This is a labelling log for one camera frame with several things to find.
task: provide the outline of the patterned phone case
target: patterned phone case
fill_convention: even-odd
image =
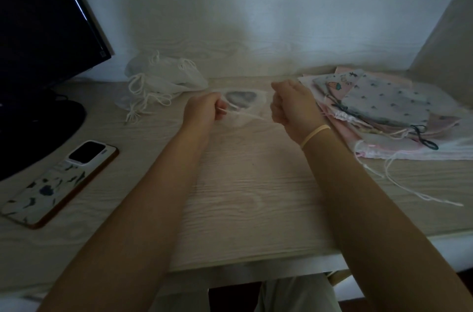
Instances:
[[[117,148],[105,144],[87,164],[66,158],[8,200],[1,214],[32,229],[44,226],[118,154]]]

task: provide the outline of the monitor stand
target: monitor stand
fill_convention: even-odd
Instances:
[[[76,101],[56,97],[62,96],[40,99],[27,111],[0,122],[0,181],[52,153],[82,125],[86,118],[84,107]]]

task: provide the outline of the person's leg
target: person's leg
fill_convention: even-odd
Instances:
[[[263,282],[255,312],[341,312],[325,274]]]
[[[157,297],[149,312],[210,312],[207,290]]]

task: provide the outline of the desk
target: desk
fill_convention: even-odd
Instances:
[[[283,78],[221,78],[210,85],[271,92],[270,82],[278,79]],[[125,125],[126,112],[114,105],[119,85],[59,87],[59,93],[84,104],[86,122],[57,151],[0,183],[3,204],[87,139],[121,152],[44,228],[28,230],[0,219],[0,293],[46,291],[177,131],[190,94],[170,107],[158,107],[156,115]],[[268,121],[255,120],[239,129],[216,125],[212,131],[185,208],[171,273],[160,293],[346,268],[304,156],[284,129],[269,121],[269,102],[268,95],[262,113]],[[368,164],[381,170],[382,161]],[[459,208],[425,202],[373,176],[429,238],[473,234],[473,161],[396,161],[391,172],[418,191],[464,203]]]

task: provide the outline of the forearm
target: forearm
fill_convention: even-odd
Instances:
[[[166,273],[205,142],[180,132],[61,275],[41,311],[145,311]]]
[[[473,299],[425,235],[330,130],[304,148],[335,241],[381,311],[466,311]]]

